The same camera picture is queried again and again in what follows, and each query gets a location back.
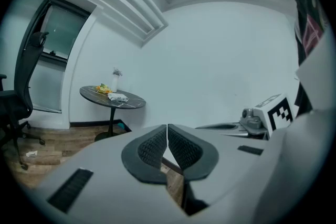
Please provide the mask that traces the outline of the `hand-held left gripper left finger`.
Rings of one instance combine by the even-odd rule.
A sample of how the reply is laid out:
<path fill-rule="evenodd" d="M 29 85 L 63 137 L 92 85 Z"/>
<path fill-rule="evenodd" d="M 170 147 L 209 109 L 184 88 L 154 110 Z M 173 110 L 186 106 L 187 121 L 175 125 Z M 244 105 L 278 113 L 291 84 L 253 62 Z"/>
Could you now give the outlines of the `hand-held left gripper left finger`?
<path fill-rule="evenodd" d="M 121 159 L 126 170 L 138 181 L 147 184 L 165 184 L 161 172 L 163 154 L 167 148 L 166 125 L 146 131 L 128 143 L 122 150 Z"/>

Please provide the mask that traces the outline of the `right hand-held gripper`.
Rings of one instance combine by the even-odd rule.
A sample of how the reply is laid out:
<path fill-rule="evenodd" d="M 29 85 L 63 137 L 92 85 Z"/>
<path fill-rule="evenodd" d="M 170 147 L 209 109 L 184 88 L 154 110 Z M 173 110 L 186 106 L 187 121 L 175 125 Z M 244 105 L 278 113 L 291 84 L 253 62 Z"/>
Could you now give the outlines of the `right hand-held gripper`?
<path fill-rule="evenodd" d="M 239 123 L 218 123 L 196 129 L 238 137 L 248 137 L 249 134 L 268 140 L 275 130 L 288 127 L 292 121 L 288 95 L 282 93 L 272 95 L 250 109 L 243 109 Z"/>

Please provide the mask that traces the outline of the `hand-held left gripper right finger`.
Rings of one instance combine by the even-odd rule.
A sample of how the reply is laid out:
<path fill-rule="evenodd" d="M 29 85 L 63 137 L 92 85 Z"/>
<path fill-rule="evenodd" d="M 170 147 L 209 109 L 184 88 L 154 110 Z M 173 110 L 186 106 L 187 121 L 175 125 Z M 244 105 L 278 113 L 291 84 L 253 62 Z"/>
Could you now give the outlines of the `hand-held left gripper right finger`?
<path fill-rule="evenodd" d="M 167 126 L 169 149 L 186 181 L 206 178 L 219 160 L 218 150 L 209 142 L 169 124 Z"/>

